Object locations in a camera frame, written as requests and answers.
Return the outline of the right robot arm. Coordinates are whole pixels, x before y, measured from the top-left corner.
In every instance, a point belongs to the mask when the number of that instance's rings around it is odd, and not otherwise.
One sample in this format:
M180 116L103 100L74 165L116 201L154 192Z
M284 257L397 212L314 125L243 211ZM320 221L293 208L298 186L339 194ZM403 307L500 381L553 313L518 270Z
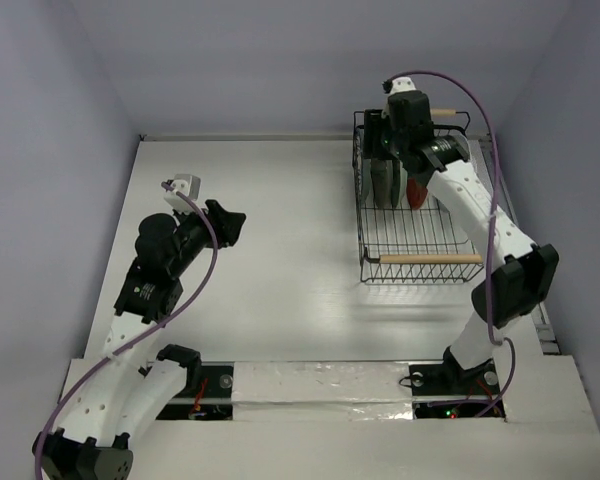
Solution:
M389 81L385 91L385 106L364 113L364 157L373 166L399 163L446 207L484 262L485 278L471 293L473 313L436 374L448 390L462 392L507 328L545 300L559 255L550 244L538 245L498 205L463 142L436 134L429 98L411 78Z

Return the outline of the black wire dish rack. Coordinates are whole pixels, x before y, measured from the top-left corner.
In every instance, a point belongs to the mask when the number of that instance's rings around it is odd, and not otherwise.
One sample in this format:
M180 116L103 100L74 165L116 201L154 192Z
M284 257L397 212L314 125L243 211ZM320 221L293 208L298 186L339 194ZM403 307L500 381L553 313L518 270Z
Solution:
M359 198L356 128L363 127L363 112L353 114L353 152L357 241L360 280L366 284L461 284L483 270L473 244L454 224L442 203L429 195L419 210L412 210L406 195L397 209L374 204L371 162L370 190L364 205Z

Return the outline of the red and teal plate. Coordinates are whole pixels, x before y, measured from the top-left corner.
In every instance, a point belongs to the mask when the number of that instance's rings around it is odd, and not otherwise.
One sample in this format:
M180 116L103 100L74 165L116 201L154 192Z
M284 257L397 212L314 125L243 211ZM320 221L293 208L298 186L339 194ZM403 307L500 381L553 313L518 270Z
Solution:
M407 174L405 195L408 205L412 210L419 210L426 202L428 197L427 182L426 178L421 178L411 173Z

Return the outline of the blue floral plate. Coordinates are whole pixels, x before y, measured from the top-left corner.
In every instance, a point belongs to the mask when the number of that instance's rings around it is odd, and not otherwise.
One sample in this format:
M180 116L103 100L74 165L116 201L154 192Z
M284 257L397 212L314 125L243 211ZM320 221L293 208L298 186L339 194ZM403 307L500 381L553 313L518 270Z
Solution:
M367 201L369 190L370 190L370 180L368 178L369 167L367 165L367 160L364 158L363 154L363 145L364 145L364 128L357 127L356 128L356 154L357 154L357 165L359 170L359 198L360 203L364 205Z

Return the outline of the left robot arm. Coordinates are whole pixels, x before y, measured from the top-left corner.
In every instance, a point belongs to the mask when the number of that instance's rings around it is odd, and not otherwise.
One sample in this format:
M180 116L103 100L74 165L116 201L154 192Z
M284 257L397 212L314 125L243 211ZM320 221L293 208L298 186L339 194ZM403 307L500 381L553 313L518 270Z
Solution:
M38 479L126 479L133 448L176 395L201 383L198 351L156 345L192 300L180 299L181 275L205 249L216 258L238 241L246 215L185 196L172 213L143 219L136 256L114 304L96 363L66 392L32 446Z

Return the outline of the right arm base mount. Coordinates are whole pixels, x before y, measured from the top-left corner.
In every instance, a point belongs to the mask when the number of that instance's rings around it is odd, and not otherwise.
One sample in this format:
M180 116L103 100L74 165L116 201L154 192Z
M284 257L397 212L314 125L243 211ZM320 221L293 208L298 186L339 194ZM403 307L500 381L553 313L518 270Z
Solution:
M410 364L398 385L411 392L416 419L506 416L492 359L463 370L447 348L438 363Z

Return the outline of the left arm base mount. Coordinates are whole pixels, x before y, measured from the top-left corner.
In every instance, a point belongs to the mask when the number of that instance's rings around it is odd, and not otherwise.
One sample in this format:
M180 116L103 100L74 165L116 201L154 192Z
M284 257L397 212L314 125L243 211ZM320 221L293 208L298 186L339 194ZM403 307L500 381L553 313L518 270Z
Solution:
M157 415L163 421L224 421L233 418L234 364L203 362L193 349L169 344L157 360L174 361L186 370L185 387Z

